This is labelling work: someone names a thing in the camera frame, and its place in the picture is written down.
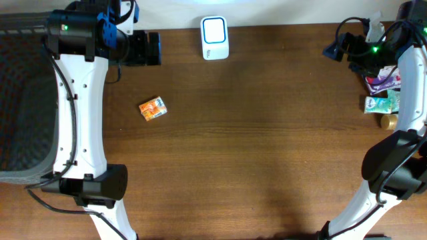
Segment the orange tissue pack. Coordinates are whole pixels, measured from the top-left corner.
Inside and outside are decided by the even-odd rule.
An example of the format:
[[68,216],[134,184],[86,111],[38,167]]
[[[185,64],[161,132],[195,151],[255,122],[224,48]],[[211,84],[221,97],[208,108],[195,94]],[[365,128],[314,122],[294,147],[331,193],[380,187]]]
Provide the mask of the orange tissue pack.
[[141,115],[146,121],[151,121],[167,113],[167,107],[161,97],[155,97],[138,106]]

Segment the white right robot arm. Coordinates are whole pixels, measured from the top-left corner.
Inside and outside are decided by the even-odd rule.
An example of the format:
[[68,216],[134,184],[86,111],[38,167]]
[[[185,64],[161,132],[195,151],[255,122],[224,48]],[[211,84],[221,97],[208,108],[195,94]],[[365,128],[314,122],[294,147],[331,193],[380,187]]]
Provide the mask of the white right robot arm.
[[391,208],[426,191],[426,2],[401,4],[396,21],[377,31],[361,18],[363,35],[336,32],[324,56],[375,77],[386,66],[401,76],[396,128],[371,147],[362,163],[362,184],[348,206],[316,233],[316,239],[368,239],[368,232]]

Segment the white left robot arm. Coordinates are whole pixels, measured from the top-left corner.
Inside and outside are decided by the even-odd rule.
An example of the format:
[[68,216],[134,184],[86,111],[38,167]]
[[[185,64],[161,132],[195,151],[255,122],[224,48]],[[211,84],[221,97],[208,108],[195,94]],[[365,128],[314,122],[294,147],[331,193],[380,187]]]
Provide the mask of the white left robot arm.
[[38,188],[74,199],[102,239],[137,239],[123,198],[127,167],[107,162],[103,148],[103,90],[110,65],[161,63],[158,33],[135,30],[135,1],[74,1],[47,19],[43,47],[55,70],[58,145]]

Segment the mint green wipes pack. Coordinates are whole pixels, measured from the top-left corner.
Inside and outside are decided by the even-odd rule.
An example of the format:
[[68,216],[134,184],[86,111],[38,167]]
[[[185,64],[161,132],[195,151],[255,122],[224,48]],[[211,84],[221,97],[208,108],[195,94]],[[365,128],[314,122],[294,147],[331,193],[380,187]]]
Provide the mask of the mint green wipes pack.
[[399,112],[399,109],[400,109],[400,92],[393,90],[393,89],[389,89],[389,90],[387,90],[387,94],[388,94],[388,99],[390,101],[391,112],[392,113]]

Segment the white cream tube gold cap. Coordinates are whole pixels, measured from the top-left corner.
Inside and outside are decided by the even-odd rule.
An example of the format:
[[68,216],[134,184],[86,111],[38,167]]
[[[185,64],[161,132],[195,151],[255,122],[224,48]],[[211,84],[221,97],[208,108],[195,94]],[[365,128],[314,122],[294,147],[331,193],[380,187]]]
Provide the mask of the white cream tube gold cap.
[[398,122],[396,114],[383,115],[380,120],[380,126],[384,130],[395,130]]

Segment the small teal tissue pack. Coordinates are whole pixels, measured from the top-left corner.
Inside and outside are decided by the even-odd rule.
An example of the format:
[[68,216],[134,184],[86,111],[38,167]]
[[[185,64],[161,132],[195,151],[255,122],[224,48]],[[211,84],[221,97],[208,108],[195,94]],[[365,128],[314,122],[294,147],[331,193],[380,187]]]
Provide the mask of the small teal tissue pack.
[[364,102],[365,113],[391,114],[391,102],[387,98],[366,97]]

